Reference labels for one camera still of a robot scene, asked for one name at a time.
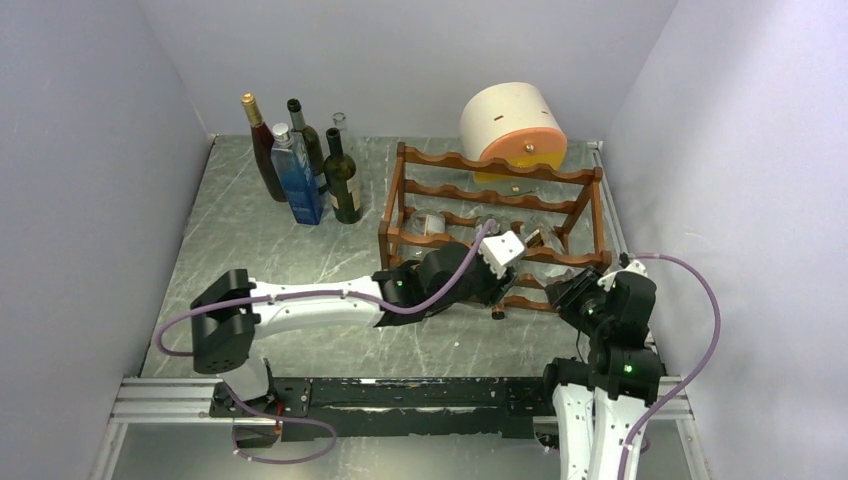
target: bottle cap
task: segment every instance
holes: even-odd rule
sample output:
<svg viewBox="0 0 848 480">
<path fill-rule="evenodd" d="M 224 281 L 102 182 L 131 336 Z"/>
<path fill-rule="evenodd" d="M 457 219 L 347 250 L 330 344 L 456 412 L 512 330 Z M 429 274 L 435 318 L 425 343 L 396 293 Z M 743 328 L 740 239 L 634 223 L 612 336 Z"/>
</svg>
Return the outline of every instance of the bottle cap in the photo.
<svg viewBox="0 0 848 480">
<path fill-rule="evenodd" d="M 278 123 L 271 129 L 271 133 L 274 138 L 284 142 L 289 139 L 289 126 L 287 123 Z"/>
<path fill-rule="evenodd" d="M 286 106 L 289 107 L 290 112 L 297 113 L 300 111 L 300 100 L 296 98 L 289 99 Z"/>
</svg>

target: wine rack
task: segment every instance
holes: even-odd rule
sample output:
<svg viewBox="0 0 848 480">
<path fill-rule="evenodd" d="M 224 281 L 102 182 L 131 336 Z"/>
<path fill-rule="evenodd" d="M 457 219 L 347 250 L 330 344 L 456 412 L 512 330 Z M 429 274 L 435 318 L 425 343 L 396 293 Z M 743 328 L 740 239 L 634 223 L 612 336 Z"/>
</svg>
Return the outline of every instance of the wine rack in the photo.
<svg viewBox="0 0 848 480">
<path fill-rule="evenodd" d="M 406 177 L 406 166 L 408 164 L 466 170 L 468 172 L 494 173 L 529 178 L 539 182 L 575 184 L 581 185 L 582 188 L 574 200 L 551 203 L 545 202 L 534 195 L 504 196 L 494 190 L 468 192 L 458 188 L 456 185 L 428 187 Z M 578 268 L 592 266 L 604 271 L 612 262 L 612 253 L 606 249 L 604 242 L 603 206 L 601 204 L 600 185 L 602 178 L 603 169 L 600 167 L 582 169 L 569 173 L 555 171 L 546 164 L 520 168 L 510 165 L 506 160 L 500 158 L 485 162 L 474 162 L 463 158 L 457 152 L 448 152 L 443 155 L 427 155 L 415 147 L 410 147 L 403 142 L 399 142 L 397 146 L 397 163 L 389 189 L 389 198 L 377 230 L 377 241 L 380 246 L 380 262 L 384 269 L 390 266 L 400 265 L 404 260 L 399 255 L 401 245 L 438 248 L 448 242 L 460 241 L 449 233 L 416 235 L 404 230 L 404 221 L 415 213 L 414 207 L 406 205 L 406 196 L 424 195 L 452 199 L 459 202 L 477 202 L 513 207 L 515 209 L 563 214 L 564 219 L 562 224 L 554 226 L 554 232 L 560 241 L 562 241 L 562 245 L 565 248 L 565 255 L 558 254 L 549 247 L 537 247 L 528 249 L 527 255 L 522 261 L 543 262 Z M 580 215 L 587 207 L 591 211 L 590 222 L 594 240 L 594 251 L 582 255 L 570 255 L 568 253 L 569 235 L 577 224 Z M 441 213 L 444 215 L 447 225 L 474 228 L 477 221 L 477 217 L 465 218 L 450 211 L 442 211 Z M 518 233 L 521 224 L 522 222 L 520 220 L 511 221 L 510 227 Z M 525 288 L 542 288 L 542 285 L 529 274 L 521 275 L 516 285 Z M 545 312 L 553 311 L 549 304 L 531 301 L 521 295 L 507 294 L 503 300 L 503 306 Z"/>
</svg>

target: cream cylinder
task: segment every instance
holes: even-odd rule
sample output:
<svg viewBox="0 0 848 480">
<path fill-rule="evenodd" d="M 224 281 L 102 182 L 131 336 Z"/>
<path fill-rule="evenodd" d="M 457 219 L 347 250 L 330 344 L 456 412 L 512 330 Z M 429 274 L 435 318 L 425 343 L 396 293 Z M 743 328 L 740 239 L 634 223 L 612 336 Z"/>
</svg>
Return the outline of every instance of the cream cylinder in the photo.
<svg viewBox="0 0 848 480">
<path fill-rule="evenodd" d="M 568 140 L 539 90 L 523 82 L 502 83 L 475 95 L 459 121 L 463 154 L 484 161 L 504 158 L 528 167 L 546 163 L 559 169 Z M 503 179 L 475 174 L 478 183 Z"/>
</svg>

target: scratched surface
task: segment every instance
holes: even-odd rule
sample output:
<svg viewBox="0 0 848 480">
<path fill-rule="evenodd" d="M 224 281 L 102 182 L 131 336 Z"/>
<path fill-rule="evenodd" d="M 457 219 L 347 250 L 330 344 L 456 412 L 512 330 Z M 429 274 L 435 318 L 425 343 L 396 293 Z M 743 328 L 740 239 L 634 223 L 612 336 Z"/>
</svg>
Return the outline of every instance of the scratched surface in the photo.
<svg viewBox="0 0 848 480">
<path fill-rule="evenodd" d="M 218 137 L 158 321 L 186 310 L 210 283 L 232 268 L 247 268 L 258 280 L 279 284 L 336 282 L 378 270 L 377 224 L 385 208 L 399 140 L 432 154 L 460 148 L 458 139 L 360 139 L 357 164 L 363 173 L 363 219 L 355 225 L 342 225 L 328 209 L 321 225 L 308 227 L 294 222 L 287 204 L 278 204 L 268 196 L 253 160 L 250 138 Z M 586 144 L 573 142 L 563 169 L 593 167 L 592 162 Z M 454 183 L 475 189 L 463 171 L 413 165 L 409 176 L 431 186 Z M 537 193 L 544 200 L 562 201 L 573 199 L 577 188 L 550 184 Z M 524 210 L 452 200 L 417 196 L 411 196 L 411 200 L 408 203 L 413 206 L 465 216 L 485 212 L 510 212 L 514 218 L 528 215 Z M 587 216 L 588 208 L 571 236 L 571 253 L 586 253 L 592 248 Z M 552 216 L 557 218 L 562 221 L 561 216 Z M 607 246 L 613 249 L 608 218 L 605 215 Z M 473 233 L 458 228 L 451 233 L 463 238 Z M 530 266 L 521 269 L 544 273 Z M 174 327 L 166 335 L 165 344 L 177 350 L 190 349 L 188 323 Z M 488 310 L 455 305 L 416 325 L 288 332 L 259 340 L 256 348 L 278 376 L 535 376 L 541 375 L 553 357 L 575 356 L 575 340 L 576 331 L 553 314 L 515 309 L 508 311 L 505 320 L 494 321 Z M 581 345 L 585 353 L 585 337 Z M 151 347 L 142 376 L 196 374 L 190 360 L 165 357 Z"/>
</svg>

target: bottle lying in rack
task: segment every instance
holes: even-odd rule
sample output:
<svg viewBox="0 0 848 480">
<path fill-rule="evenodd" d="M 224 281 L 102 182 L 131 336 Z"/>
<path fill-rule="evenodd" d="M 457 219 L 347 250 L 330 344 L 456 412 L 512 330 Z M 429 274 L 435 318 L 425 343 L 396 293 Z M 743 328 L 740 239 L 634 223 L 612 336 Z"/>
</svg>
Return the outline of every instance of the bottle lying in rack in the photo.
<svg viewBox="0 0 848 480">
<path fill-rule="evenodd" d="M 556 236 L 550 222 L 545 218 L 533 215 L 521 224 L 521 240 L 524 242 L 528 250 L 538 247 L 547 247 L 553 250 L 554 253 L 565 255 L 565 249 L 562 242 Z M 566 273 L 568 267 L 559 264 L 550 264 L 542 262 L 531 262 L 522 260 L 519 263 L 517 270 L 519 273 L 529 273 L 536 278 L 543 287 L 550 284 L 558 276 Z"/>
</svg>

